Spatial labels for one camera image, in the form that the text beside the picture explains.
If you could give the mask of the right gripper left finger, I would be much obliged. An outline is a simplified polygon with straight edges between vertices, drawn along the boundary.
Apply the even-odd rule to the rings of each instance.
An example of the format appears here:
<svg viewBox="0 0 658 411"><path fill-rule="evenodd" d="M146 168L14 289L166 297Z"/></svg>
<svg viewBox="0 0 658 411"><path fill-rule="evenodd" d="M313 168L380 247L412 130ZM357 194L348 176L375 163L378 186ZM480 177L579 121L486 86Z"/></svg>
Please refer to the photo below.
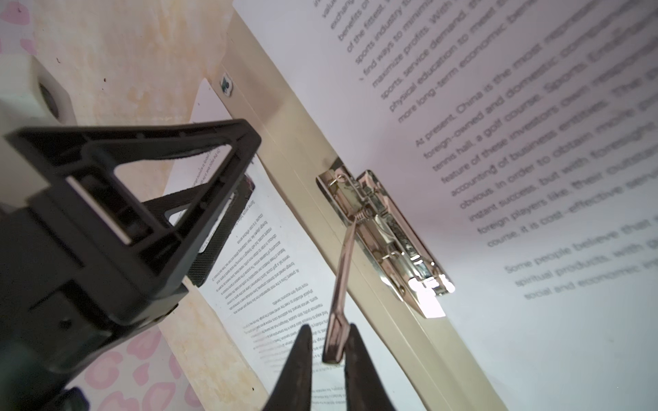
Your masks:
<svg viewBox="0 0 658 411"><path fill-rule="evenodd" d="M313 334L309 325L298 332L263 411L310 411L312 398Z"/></svg>

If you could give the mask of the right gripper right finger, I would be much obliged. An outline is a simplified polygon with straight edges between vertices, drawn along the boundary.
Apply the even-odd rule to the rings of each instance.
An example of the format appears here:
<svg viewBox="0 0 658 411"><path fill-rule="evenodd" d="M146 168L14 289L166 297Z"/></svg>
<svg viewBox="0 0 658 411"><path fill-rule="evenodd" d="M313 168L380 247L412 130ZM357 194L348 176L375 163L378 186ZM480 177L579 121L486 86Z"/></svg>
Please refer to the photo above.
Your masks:
<svg viewBox="0 0 658 411"><path fill-rule="evenodd" d="M349 411L394 411L361 334L352 324L344 347L346 409Z"/></svg>

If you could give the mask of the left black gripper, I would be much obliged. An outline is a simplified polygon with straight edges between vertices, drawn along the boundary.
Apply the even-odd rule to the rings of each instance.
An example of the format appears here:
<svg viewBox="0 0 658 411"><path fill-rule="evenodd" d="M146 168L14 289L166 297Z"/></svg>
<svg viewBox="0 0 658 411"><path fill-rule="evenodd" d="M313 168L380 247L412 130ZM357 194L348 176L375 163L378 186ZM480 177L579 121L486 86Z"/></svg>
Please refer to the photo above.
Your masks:
<svg viewBox="0 0 658 411"><path fill-rule="evenodd" d="M47 186L1 220L1 407L86 410L73 379L170 314L183 278L261 144L244 120L167 127L33 127L9 144ZM140 201L122 164L224 147L209 181Z"/></svg>

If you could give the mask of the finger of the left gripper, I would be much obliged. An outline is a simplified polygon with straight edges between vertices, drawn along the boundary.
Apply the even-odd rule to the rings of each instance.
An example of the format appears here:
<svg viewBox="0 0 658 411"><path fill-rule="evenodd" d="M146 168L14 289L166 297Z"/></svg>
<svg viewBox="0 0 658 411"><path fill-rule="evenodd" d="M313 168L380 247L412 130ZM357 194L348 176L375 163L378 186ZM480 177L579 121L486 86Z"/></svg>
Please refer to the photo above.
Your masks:
<svg viewBox="0 0 658 411"><path fill-rule="evenodd" d="M186 210L192 203L195 195L204 190L206 186L208 186L208 183L145 201L143 205L156 217L162 217L164 220L168 220L173 214ZM231 231L233 231L236 223L243 214L254 189L255 184L252 179L244 175L232 193L222 214L217 218L207 239L202 244L194 263L188 270L187 277L194 286L200 287L207 281L214 264L231 235Z"/></svg>

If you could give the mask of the beige paper folder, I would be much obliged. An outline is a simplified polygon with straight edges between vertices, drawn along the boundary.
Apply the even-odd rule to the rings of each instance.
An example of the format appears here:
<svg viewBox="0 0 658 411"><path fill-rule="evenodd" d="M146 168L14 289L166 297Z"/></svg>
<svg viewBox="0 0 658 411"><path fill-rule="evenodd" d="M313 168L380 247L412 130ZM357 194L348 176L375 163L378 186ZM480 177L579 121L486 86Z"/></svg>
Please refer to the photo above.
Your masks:
<svg viewBox="0 0 658 411"><path fill-rule="evenodd" d="M328 265L337 268L346 227L315 179L337 159L299 99L239 15L227 29L221 74L234 118L262 138L258 155L272 183ZM399 301L363 250L351 264L349 292L429 410L503 410L484 372L449 320L427 320Z"/></svg>

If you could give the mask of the large text sheet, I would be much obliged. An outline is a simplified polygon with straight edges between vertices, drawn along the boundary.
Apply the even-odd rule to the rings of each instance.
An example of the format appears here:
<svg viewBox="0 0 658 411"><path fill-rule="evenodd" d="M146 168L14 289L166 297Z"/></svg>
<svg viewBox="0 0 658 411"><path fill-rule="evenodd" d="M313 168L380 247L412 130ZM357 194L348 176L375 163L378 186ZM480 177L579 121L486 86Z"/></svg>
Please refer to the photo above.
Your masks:
<svg viewBox="0 0 658 411"><path fill-rule="evenodd" d="M208 80L200 83L191 123L231 119ZM230 148L174 161L164 194L206 183ZM267 390L274 387L303 325L313 332L312 410L346 410L344 363L321 362L335 275L274 188L260 159L247 176L255 185L246 210L200 293ZM399 363L351 297L356 324L396 410L426 410Z"/></svg>

